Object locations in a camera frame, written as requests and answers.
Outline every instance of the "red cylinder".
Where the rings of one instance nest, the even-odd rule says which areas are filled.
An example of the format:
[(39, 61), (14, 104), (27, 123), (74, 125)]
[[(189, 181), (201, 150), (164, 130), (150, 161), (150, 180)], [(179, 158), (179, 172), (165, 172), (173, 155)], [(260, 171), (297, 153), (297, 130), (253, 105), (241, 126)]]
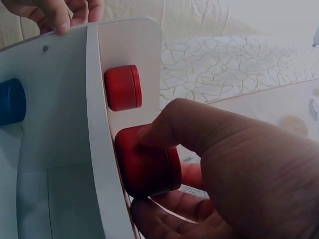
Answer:
[(110, 68), (104, 73), (109, 108), (125, 111), (142, 106), (140, 76), (135, 65)]
[(181, 185), (181, 166), (176, 148), (158, 149), (139, 144), (142, 127), (119, 131), (115, 150), (122, 182), (127, 193), (143, 198), (176, 190)]

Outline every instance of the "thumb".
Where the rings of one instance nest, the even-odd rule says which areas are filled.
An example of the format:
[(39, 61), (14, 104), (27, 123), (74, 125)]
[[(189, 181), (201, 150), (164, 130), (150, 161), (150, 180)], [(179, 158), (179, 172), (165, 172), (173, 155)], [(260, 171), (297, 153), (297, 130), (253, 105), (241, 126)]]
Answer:
[(70, 17), (64, 0), (36, 0), (35, 3), (43, 11), (56, 34), (63, 35), (69, 30)]

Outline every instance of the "crackle pattern tablecloth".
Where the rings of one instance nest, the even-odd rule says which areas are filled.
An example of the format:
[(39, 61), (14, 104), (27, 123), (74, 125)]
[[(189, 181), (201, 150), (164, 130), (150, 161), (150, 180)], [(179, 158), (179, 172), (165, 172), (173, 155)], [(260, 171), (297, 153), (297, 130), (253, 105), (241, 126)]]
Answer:
[[(310, 137), (319, 140), (318, 78), (319, 49), (289, 37), (222, 36), (163, 42), (160, 110), (173, 99), (187, 98), (278, 126), (287, 117), (298, 118), (307, 124), (307, 132), (318, 132)], [(265, 105), (262, 109), (257, 105), (260, 101)], [(183, 148), (179, 152), (184, 161), (200, 160)]]

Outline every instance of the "finger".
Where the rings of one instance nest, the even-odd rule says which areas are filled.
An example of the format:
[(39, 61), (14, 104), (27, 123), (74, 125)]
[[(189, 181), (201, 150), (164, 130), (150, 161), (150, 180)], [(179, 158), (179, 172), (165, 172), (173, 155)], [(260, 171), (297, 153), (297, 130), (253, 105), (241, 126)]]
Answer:
[(73, 17), (70, 21), (71, 26), (88, 22), (89, 9), (86, 0), (68, 0), (66, 3), (73, 12)]
[(34, 21), (38, 25), (40, 29), (40, 35), (52, 31), (47, 18), (40, 8), (34, 7), (34, 10), (28, 15), (27, 18)]
[(240, 130), (240, 122), (247, 121), (248, 118), (209, 105), (177, 99), (139, 132), (139, 140), (144, 146), (158, 148), (182, 144), (202, 156), (219, 140)]
[(69, 30), (70, 18), (64, 0), (35, 0), (35, 3), (43, 11), (55, 33), (63, 35)]
[(169, 211), (197, 223), (205, 221), (214, 212), (214, 205), (209, 198), (180, 190), (153, 196), (152, 200)]
[(182, 184), (205, 191), (199, 163), (181, 162)]
[(87, 0), (89, 8), (89, 22), (100, 21), (103, 17), (104, 12), (104, 1), (103, 0)]
[(196, 227), (164, 211), (150, 199), (134, 199), (131, 213), (137, 228), (148, 239), (179, 239), (181, 234)]

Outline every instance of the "white panel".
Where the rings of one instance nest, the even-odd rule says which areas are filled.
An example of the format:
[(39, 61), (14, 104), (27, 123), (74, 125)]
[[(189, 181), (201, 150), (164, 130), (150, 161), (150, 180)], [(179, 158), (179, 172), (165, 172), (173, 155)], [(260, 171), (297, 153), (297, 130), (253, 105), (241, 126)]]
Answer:
[(48, 171), (19, 173), (16, 200), (19, 239), (52, 239)]
[(139, 70), (143, 93), (141, 108), (108, 112), (111, 133), (151, 123), (159, 112), (160, 26), (152, 19), (140, 18), (101, 23), (98, 32), (102, 74), (111, 67), (135, 64)]
[(54, 239), (105, 239), (90, 163), (50, 169), (48, 185)]
[(0, 238), (17, 239), (16, 177), (22, 130), (18, 125), (0, 129)]
[(0, 51), (0, 80), (20, 79), (26, 94), (19, 162), (22, 171), (90, 159), (86, 31), (87, 27), (82, 27), (63, 37), (47, 34)]
[(88, 126), (102, 224), (107, 239), (134, 239), (106, 113), (96, 25), (88, 26), (87, 42)]

